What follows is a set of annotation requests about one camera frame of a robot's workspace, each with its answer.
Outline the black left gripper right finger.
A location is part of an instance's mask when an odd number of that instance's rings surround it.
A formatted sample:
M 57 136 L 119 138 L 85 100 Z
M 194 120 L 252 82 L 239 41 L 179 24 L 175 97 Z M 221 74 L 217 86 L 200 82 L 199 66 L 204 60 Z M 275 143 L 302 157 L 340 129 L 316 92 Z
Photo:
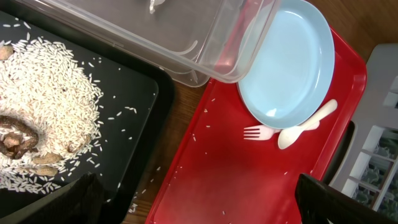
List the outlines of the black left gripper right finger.
M 295 200 L 302 224 L 395 224 L 308 174 L 299 175 Z

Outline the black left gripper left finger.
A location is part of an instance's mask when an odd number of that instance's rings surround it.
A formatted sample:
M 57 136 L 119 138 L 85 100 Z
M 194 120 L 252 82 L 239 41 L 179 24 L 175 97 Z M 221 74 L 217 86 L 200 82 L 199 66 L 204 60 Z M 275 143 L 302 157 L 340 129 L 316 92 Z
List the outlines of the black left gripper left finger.
M 85 174 L 54 193 L 1 218 L 1 224 L 95 224 L 104 201 L 96 174 Z

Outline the white plastic spoon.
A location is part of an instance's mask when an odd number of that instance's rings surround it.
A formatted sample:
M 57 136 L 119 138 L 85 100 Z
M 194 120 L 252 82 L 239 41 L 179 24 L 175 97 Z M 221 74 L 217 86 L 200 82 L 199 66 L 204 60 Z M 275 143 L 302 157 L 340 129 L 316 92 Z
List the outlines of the white plastic spoon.
M 289 131 L 288 133 L 289 136 L 287 138 L 289 140 L 296 141 L 304 131 L 317 129 L 319 125 L 320 125 L 319 121 L 312 123 L 308 123 L 306 121 L 305 123 L 299 125 L 299 127 L 302 128 L 299 134 L 293 134 Z M 263 141 L 270 139 L 275 133 L 280 133 L 282 131 L 283 129 L 274 129 L 265 125 L 257 125 L 257 126 L 244 128 L 243 136 L 244 139 Z
M 317 110 L 311 117 L 309 117 L 309 119 L 307 119 L 302 124 L 298 126 L 293 126 L 291 128 L 283 129 L 279 134 L 277 142 L 279 149 L 286 149 L 291 146 L 305 130 L 334 112 L 334 110 L 337 109 L 337 106 L 337 101 L 335 99 L 332 99 L 329 102 L 325 103 L 319 110 Z

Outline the light blue plate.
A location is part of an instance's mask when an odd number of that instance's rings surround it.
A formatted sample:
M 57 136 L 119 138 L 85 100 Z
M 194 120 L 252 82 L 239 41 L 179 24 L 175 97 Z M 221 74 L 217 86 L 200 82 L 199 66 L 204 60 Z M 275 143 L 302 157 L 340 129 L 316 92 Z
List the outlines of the light blue plate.
M 331 29 L 307 1 L 282 1 L 248 74 L 238 82 L 249 112 L 274 129 L 307 120 L 326 97 L 335 67 Z

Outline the white tissue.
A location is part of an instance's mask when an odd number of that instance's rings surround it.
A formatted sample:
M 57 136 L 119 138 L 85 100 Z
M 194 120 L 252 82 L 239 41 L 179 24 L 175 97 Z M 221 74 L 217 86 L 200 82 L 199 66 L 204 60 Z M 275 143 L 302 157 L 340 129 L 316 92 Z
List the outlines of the white tissue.
M 165 0 L 150 0 L 150 5 L 149 5 L 149 12 L 153 14 L 155 12 L 155 8 L 158 5 L 161 5 Z

